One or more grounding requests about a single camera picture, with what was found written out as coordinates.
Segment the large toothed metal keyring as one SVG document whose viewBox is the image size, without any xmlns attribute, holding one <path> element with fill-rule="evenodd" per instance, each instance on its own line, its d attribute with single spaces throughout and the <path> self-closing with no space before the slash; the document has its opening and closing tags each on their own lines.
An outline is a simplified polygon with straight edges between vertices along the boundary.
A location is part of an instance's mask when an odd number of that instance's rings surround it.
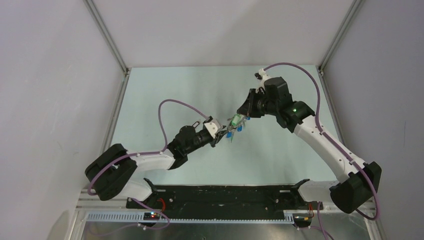
<svg viewBox="0 0 424 240">
<path fill-rule="evenodd" d="M 231 137 L 231 138 L 227 138 L 227 139 L 229 139 L 229 140 L 230 140 L 230 142 L 232 142 L 232 141 L 233 141 L 233 138 L 234 138 L 235 134 L 236 134 L 236 133 L 238 133 L 238 131 L 237 131 L 237 127 L 242 126 L 242 127 L 243 127 L 243 129 L 244 129 L 244 128 L 245 128 L 246 121 L 249 119 L 247 116 L 244 116 L 244 115 L 241 115 L 241 114 L 240 114 L 240 117 L 241 117 L 241 120 L 240 120 L 240 122 L 238 123 L 238 125 L 237 125 L 237 126 L 232 126 L 232 125 L 231 125 L 231 119 L 232 119 L 233 117 L 231 117 L 231 118 L 229 118 L 229 119 L 228 119 L 228 120 L 229 120 L 229 123 L 228 123 L 228 130 L 229 130 L 229 132 L 231 132 L 231 133 L 232 133 L 232 137 Z"/>
</svg>

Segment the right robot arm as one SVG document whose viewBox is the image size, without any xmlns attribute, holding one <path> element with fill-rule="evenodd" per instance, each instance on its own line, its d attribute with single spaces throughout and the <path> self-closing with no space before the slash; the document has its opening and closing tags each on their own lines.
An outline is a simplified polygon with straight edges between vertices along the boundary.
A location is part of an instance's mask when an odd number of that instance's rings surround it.
<svg viewBox="0 0 424 240">
<path fill-rule="evenodd" d="M 310 202 L 332 202 L 339 210 L 350 214 L 377 193 L 381 167 L 374 161 L 365 162 L 334 139 L 305 102 L 293 100 L 282 77 L 264 80 L 259 88 L 251 88 L 236 112 L 250 118 L 274 116 L 282 128 L 307 143 L 335 175 L 335 181 L 302 183 L 290 195 L 295 208 L 303 209 Z"/>
</svg>

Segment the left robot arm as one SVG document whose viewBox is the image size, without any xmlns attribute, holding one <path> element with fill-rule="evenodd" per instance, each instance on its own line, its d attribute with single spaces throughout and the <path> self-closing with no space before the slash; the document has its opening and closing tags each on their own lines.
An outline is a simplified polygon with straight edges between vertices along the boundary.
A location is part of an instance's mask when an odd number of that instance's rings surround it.
<svg viewBox="0 0 424 240">
<path fill-rule="evenodd" d="M 164 151 L 127 153 L 122 144 L 116 143 L 102 153 L 84 171 L 89 180 L 89 195 L 97 195 L 101 201 L 115 197 L 135 198 L 145 208 L 153 208 L 158 202 L 155 186 L 149 179 L 135 180 L 134 175 L 151 170 L 173 170 L 188 161 L 192 152 L 216 144 L 227 135 L 225 126 L 205 123 L 196 131 L 191 125 L 183 126 L 168 143 Z"/>
</svg>

